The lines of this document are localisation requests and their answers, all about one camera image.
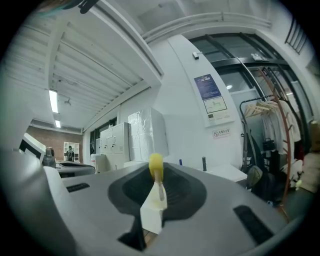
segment white wall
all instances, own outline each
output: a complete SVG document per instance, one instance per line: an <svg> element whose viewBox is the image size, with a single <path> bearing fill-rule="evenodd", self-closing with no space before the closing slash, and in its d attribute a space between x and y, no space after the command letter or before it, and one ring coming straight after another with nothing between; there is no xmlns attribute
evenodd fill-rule
<svg viewBox="0 0 320 256"><path fill-rule="evenodd" d="M314 48L307 41L301 53L298 54L289 44L285 44L292 22L292 14L277 1L273 1L271 5L271 20L271 30L257 30L255 33L288 62L307 94L315 119L320 119L320 84L316 76L307 68L316 54Z"/></svg>
<svg viewBox="0 0 320 256"><path fill-rule="evenodd" d="M194 63L193 70L184 69L181 58L173 48L191 57L189 61ZM200 56L199 60L192 58L192 52L198 50L182 35L164 40L151 49L164 71L162 86L147 89L124 102L120 107L120 123L127 122L128 115L151 106L164 117L169 150L165 161L178 164L182 159L183 165L201 169L202 157L206 157L208 168L226 163L239 168L242 164L242 125L234 102L218 73L204 56ZM204 127L191 83L194 83L193 78L206 74L211 74L217 83L228 109L234 114L235 122ZM232 131L230 137L213 138L213 130L226 127Z"/></svg>

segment hanger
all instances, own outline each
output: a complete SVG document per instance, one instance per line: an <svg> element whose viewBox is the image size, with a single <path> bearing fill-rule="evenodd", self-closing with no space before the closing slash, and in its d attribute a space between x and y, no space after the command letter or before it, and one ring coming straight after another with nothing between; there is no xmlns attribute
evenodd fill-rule
<svg viewBox="0 0 320 256"><path fill-rule="evenodd" d="M244 117L249 118L257 115L262 115L269 112L270 110L271 109L269 107L249 104L245 107Z"/></svg>

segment brick wall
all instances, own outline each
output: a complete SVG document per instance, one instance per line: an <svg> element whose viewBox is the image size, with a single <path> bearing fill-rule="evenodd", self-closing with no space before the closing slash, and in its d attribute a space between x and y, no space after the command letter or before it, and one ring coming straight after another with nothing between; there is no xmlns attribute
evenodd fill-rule
<svg viewBox="0 0 320 256"><path fill-rule="evenodd" d="M26 133L34 137L37 141L48 147L53 147L54 157L57 160L64 160L64 142L79 143L80 163L83 163L82 145L83 136L78 134L45 130L29 126Z"/></svg>

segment blue poster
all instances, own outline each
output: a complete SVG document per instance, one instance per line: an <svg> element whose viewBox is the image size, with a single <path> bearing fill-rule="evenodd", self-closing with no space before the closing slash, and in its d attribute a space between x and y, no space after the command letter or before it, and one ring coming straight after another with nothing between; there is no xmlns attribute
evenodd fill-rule
<svg viewBox="0 0 320 256"><path fill-rule="evenodd" d="M203 101L221 96L218 86L210 74L199 76L194 81Z"/></svg>

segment poster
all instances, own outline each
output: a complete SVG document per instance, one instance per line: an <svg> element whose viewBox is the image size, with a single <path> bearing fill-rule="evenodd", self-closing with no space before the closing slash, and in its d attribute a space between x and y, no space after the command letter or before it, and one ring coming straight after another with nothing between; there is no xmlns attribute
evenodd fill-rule
<svg viewBox="0 0 320 256"><path fill-rule="evenodd" d="M194 81L201 95L206 113L209 114L209 120L214 118L212 113L227 109L225 100L210 74L199 76L195 78Z"/></svg>

